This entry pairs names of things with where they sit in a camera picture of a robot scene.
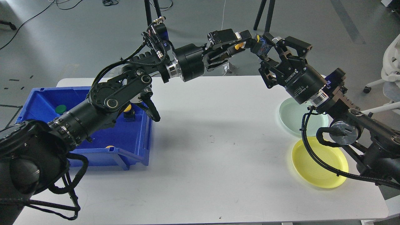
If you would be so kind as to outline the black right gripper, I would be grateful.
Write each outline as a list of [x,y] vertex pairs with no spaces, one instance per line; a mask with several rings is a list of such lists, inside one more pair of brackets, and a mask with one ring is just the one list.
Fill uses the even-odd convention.
[[[265,32],[252,38],[249,46],[250,51],[262,60],[259,73],[267,88],[283,86],[299,104],[310,101],[320,105],[326,101],[328,95],[323,90],[326,80],[307,64],[306,55],[313,48],[310,43],[290,36],[282,39]],[[268,53],[274,46],[280,63],[268,60]],[[297,56],[293,56],[288,47],[296,50]]]

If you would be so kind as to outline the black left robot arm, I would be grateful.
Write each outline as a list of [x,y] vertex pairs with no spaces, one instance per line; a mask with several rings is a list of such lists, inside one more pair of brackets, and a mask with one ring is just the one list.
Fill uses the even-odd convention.
[[26,206],[53,213],[49,208],[73,211],[80,206],[75,194],[88,167],[88,159],[72,153],[98,130],[114,127],[130,103],[153,121],[160,115],[151,101],[151,74],[159,72],[164,82],[181,77],[184,82],[200,77],[233,55],[254,46],[248,30],[217,30],[208,43],[173,48],[171,59],[164,17],[151,22],[142,33],[143,43],[132,55],[99,72],[86,98],[49,122],[27,120],[1,130],[1,224],[11,225]]

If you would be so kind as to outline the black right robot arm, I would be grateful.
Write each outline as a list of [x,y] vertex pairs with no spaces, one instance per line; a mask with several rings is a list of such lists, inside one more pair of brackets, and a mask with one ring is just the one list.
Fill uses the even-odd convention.
[[[399,131],[364,114],[346,96],[345,72],[340,68],[324,78],[306,60],[309,43],[294,37],[278,38],[270,33],[246,41],[247,48],[261,60],[259,72],[268,88],[283,86],[299,104],[309,102],[301,121],[306,151],[324,169],[337,176],[399,189]],[[344,172],[324,162],[307,140],[312,115],[327,114],[328,127],[316,132],[324,146],[340,147],[356,161],[359,175]]]

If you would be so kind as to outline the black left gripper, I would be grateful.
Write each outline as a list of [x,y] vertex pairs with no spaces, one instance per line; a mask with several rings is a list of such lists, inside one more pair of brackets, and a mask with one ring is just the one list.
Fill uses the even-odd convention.
[[207,35],[208,44],[193,43],[172,50],[173,59],[161,70],[164,83],[174,77],[191,81],[227,63],[228,59],[252,47],[250,31],[216,30]]

